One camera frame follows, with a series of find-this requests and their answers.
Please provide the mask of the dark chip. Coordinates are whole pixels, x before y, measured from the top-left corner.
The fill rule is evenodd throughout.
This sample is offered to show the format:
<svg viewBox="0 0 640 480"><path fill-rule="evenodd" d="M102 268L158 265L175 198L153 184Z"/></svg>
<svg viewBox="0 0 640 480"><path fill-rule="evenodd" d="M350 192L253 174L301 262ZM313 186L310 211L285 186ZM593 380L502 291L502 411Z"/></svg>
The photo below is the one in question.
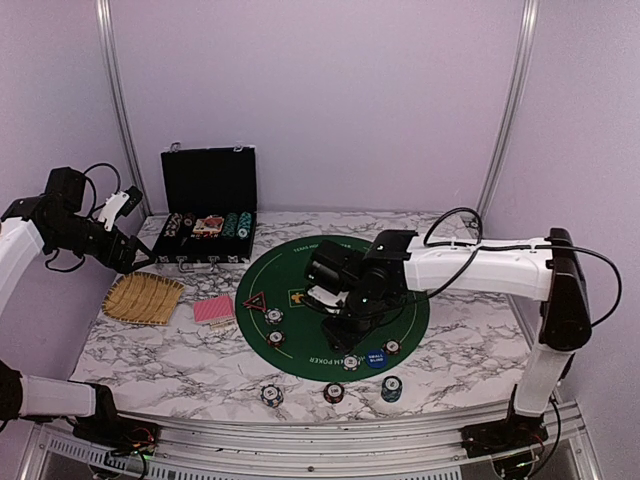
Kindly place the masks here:
<svg viewBox="0 0 640 480"><path fill-rule="evenodd" d="M395 339L387 340L382 346L383 351L390 356L398 355L401 351L401 348L401 343Z"/></svg>

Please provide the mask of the blue small blind button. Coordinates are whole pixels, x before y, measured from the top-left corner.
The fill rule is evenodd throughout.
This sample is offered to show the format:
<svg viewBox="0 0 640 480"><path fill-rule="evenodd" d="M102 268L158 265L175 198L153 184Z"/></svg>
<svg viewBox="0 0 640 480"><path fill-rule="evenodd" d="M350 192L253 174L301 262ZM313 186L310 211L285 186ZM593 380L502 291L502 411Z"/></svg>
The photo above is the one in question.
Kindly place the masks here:
<svg viewBox="0 0 640 480"><path fill-rule="evenodd" d="M375 349L364 356L366 365L372 369L383 369L388 365L388 355L383 349Z"/></svg>

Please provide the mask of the red-backed card deck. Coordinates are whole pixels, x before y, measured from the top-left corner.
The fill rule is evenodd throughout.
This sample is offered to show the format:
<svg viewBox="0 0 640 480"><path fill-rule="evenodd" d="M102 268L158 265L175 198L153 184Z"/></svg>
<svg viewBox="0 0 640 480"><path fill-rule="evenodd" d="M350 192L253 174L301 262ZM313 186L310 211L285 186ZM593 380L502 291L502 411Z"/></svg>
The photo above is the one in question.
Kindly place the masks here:
<svg viewBox="0 0 640 480"><path fill-rule="evenodd" d="M193 312L197 324L224 323L235 319L233 300L228 295L195 302Z"/></svg>

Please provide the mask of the red black chip stack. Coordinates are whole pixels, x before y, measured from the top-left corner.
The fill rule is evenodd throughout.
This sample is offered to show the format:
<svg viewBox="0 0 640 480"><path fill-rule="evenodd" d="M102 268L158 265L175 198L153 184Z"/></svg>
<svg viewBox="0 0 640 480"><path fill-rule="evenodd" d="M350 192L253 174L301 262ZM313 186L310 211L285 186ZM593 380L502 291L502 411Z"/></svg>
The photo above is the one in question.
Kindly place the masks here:
<svg viewBox="0 0 640 480"><path fill-rule="evenodd" d="M344 399L345 388L337 382L328 383L323 389L323 398L329 404L340 403Z"/></svg>

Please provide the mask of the black red all-in triangle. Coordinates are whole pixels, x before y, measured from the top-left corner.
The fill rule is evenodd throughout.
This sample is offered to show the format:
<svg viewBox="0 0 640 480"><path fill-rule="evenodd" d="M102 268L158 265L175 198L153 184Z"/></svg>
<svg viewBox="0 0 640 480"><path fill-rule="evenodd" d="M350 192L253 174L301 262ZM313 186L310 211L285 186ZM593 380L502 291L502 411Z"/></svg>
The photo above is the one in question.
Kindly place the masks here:
<svg viewBox="0 0 640 480"><path fill-rule="evenodd" d="M268 309L265 293L258 292L257 294L250 296L242 303L242 306L248 310L256 310L265 313Z"/></svg>

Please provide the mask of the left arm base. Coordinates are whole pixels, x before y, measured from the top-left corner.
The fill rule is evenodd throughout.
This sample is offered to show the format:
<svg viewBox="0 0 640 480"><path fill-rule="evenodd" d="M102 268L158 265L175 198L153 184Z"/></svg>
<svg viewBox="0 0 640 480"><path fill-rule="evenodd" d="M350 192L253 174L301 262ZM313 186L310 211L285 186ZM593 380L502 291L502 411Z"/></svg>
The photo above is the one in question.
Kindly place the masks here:
<svg viewBox="0 0 640 480"><path fill-rule="evenodd" d="M117 453L152 451L160 433L156 423L118 417L116 420L80 417L76 419L73 435Z"/></svg>

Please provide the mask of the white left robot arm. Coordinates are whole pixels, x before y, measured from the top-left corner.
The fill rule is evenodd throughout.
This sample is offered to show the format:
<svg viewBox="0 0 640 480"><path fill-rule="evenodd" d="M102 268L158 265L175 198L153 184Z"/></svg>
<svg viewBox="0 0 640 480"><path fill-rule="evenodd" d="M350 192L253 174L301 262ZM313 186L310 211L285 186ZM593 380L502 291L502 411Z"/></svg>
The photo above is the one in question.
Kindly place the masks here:
<svg viewBox="0 0 640 480"><path fill-rule="evenodd" d="M18 199L1 220L1 307L17 313L19 306L45 312L53 295L47 279L38 280L42 267L34 261L46 252L68 250L94 257L105 267L129 274L154 262L152 252L135 236L116 226L119 216L138 202L132 189L111 195L96 221L68 208L60 193ZM106 445L125 438L126 423L119 416L106 386L27 375L1 364L1 420L73 416Z"/></svg>

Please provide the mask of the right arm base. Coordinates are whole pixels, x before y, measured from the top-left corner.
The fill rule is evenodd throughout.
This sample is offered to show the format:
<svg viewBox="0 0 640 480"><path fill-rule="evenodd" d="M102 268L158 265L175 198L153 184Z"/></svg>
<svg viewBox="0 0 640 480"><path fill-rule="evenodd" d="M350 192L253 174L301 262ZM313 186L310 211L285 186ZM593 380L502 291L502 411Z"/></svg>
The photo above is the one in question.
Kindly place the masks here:
<svg viewBox="0 0 640 480"><path fill-rule="evenodd" d="M549 438L544 417L509 412L501 420L465 426L461 445L469 458L492 455L543 443Z"/></svg>

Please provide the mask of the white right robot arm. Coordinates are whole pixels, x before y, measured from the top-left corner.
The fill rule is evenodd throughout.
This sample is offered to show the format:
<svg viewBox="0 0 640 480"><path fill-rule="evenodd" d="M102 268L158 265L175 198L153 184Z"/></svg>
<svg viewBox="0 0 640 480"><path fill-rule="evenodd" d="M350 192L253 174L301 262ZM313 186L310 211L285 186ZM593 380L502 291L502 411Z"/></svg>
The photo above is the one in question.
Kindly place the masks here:
<svg viewBox="0 0 640 480"><path fill-rule="evenodd" d="M327 313L326 332L349 351L382 318L445 290L501 293L540 302L542 319L512 410L495 438L515 448L534 431L571 357L592 334L586 281L569 233L476 241L431 231L385 230L364 252L324 240L305 268L310 294Z"/></svg>

